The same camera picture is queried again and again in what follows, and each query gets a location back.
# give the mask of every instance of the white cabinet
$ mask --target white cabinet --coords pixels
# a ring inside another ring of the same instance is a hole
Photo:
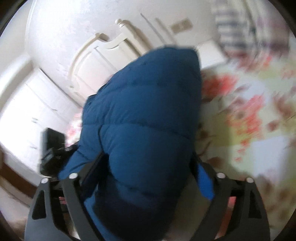
[[[0,142],[25,165],[38,171],[42,131],[49,127],[65,133],[78,109],[43,72],[36,70],[2,111]]]

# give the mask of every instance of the striped cloth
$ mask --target striped cloth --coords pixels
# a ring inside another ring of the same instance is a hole
[[[268,0],[210,0],[220,44],[232,56],[287,54],[289,27]]]

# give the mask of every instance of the headboard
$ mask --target headboard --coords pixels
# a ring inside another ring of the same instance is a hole
[[[117,19],[121,34],[112,41],[104,41],[101,34],[89,39],[76,53],[69,69],[70,90],[83,104],[95,94],[108,77],[149,51],[134,28]]]

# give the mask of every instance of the bed post finial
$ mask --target bed post finial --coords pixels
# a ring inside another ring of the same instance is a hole
[[[115,20],[115,24],[119,25],[119,27],[123,27],[125,25],[120,18]]]

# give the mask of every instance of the headboard panel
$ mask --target headboard panel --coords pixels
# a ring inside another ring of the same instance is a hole
[[[101,39],[101,34],[96,34],[73,59],[68,76],[69,88],[81,105],[106,83],[109,76],[149,51],[132,26],[121,19],[115,23],[120,27],[119,36],[108,42]]]

